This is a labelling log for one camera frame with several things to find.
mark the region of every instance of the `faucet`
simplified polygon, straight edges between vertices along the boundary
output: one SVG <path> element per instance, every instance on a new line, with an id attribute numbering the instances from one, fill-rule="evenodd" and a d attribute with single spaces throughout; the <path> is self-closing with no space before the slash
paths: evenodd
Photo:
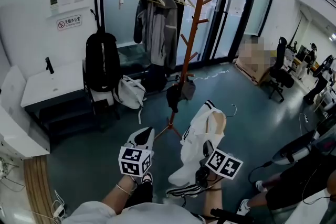
<path id="1" fill-rule="evenodd" d="M 46 63 L 47 63 L 47 70 L 50 71 L 50 74 L 54 74 L 53 67 L 51 66 L 51 62 L 49 60 L 49 57 L 46 58 Z"/>

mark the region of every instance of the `black office chair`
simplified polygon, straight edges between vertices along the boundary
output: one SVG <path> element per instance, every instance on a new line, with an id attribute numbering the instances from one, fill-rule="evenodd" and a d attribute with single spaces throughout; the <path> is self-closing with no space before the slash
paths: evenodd
<path id="1" fill-rule="evenodd" d="M 277 60 L 274 66 L 272 66 L 269 71 L 271 77 L 275 78 L 276 81 L 270 80 L 268 82 L 268 85 L 270 85 L 273 88 L 273 91 L 268 98 L 271 99 L 273 93 L 277 91 L 282 98 L 280 100 L 280 103 L 284 101 L 284 96 L 282 95 L 282 91 L 284 89 L 282 87 L 285 86 L 286 88 L 291 88 L 294 84 L 294 79 L 291 77 L 291 75 L 281 68 L 284 65 L 283 60 L 285 57 L 286 44 L 287 44 L 286 39 L 284 37 L 280 37 L 277 48 Z"/>

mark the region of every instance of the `wooden coat rack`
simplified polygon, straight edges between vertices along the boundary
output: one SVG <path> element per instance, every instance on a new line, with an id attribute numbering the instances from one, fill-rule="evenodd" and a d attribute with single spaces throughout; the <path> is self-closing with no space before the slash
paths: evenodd
<path id="1" fill-rule="evenodd" d="M 206 3 L 210 2 L 210 1 L 212 1 L 212 0 L 197 0 L 195 13 L 194 13 L 194 18 L 193 18 L 193 23 L 192 23 L 191 30 L 190 30 L 189 40 L 186 40 L 185 36 L 183 34 L 181 34 L 181 38 L 183 39 L 183 41 L 187 45 L 187 51 L 185 53 L 184 63 L 183 63 L 183 68 L 182 68 L 182 73 L 181 73 L 181 79 L 180 79 L 180 82 L 179 82 L 179 85 L 178 85 L 179 90 L 182 89 L 182 86 L 183 86 L 184 82 L 186 81 L 186 78 L 188 76 L 192 76 L 191 74 L 188 74 L 187 71 L 188 71 L 189 62 L 197 55 L 196 52 L 193 55 L 191 55 L 191 51 L 193 49 L 194 40 L 195 40 L 195 36 L 196 36 L 197 25 L 209 22 L 208 19 L 200 20 L 199 17 L 201 15 L 202 6 L 205 5 Z M 155 137 L 155 140 L 158 139 L 159 136 L 161 136 L 166 130 L 173 130 L 180 138 L 182 138 L 181 134 L 174 127 L 174 118 L 175 118 L 175 112 L 172 112 L 172 115 L 169 119 L 168 126 L 165 129 L 163 129 L 161 131 L 161 133 L 159 133 Z"/>

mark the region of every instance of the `white pants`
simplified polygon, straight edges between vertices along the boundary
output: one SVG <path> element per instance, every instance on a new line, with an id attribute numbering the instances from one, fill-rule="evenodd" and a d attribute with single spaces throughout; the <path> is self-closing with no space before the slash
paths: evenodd
<path id="1" fill-rule="evenodd" d="M 307 72 L 306 71 L 307 65 L 308 65 L 307 62 L 302 62 L 302 64 L 300 64 L 299 70 L 297 71 L 298 72 L 298 79 L 303 79 L 305 73 Z"/>

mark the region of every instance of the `grey jacket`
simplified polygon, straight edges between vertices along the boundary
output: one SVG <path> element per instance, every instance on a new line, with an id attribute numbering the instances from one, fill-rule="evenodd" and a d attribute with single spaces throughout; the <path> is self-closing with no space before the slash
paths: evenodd
<path id="1" fill-rule="evenodd" d="M 135 17 L 134 41 L 145 45 L 151 63 L 174 69 L 177 53 L 177 5 L 162 0 L 165 6 L 148 2 L 147 9 L 139 1 Z"/>

